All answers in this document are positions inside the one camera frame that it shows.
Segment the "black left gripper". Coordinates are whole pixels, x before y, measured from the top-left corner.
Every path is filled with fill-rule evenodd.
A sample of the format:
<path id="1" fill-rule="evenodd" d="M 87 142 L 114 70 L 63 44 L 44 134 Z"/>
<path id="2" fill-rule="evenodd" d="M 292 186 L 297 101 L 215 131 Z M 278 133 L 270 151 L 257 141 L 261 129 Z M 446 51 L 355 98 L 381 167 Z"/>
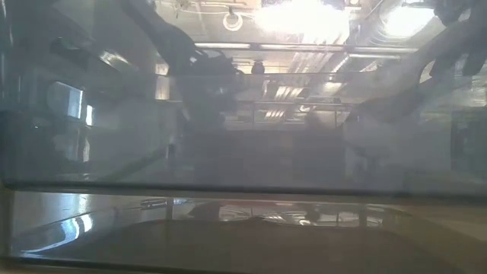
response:
<path id="1" fill-rule="evenodd" d="M 195 50 L 170 67 L 170 76 L 192 124 L 220 124 L 234 109 L 244 73 L 219 49 Z"/>

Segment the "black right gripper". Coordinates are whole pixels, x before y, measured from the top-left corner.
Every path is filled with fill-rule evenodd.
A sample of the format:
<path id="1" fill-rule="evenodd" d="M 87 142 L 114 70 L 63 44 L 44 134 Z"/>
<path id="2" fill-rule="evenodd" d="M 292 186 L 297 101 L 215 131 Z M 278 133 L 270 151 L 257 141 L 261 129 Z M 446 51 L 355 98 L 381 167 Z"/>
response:
<path id="1" fill-rule="evenodd" d="M 384 96 L 368 99 L 356 105 L 347 122 L 372 118 L 380 123 L 396 123 L 412 114 L 423 104 L 423 84 L 390 88 Z"/>

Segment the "grey transparent plastic bin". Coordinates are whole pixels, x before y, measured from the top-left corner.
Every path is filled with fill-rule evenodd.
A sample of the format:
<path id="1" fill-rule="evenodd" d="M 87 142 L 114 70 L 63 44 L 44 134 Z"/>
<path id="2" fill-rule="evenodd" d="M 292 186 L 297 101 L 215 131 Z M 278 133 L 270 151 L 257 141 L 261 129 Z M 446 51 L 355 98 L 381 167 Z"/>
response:
<path id="1" fill-rule="evenodd" d="M 0 273 L 487 274 L 487 0 L 146 1 L 243 91 L 192 124 L 156 50 L 161 146 L 101 176 L 95 0 L 0 0 L 0 110 L 53 148 L 51 177 L 0 179 Z M 405 118 L 347 122 L 414 84 Z"/>

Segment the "white round ceiling fixture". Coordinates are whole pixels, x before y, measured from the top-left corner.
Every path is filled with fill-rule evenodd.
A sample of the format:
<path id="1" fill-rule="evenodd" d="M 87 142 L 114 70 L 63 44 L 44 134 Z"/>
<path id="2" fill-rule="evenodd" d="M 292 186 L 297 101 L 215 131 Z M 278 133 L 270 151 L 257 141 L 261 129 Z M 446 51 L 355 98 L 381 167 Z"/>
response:
<path id="1" fill-rule="evenodd" d="M 226 30 L 236 32 L 244 25 L 244 19 L 240 13 L 228 12 L 224 15 L 222 24 Z"/>

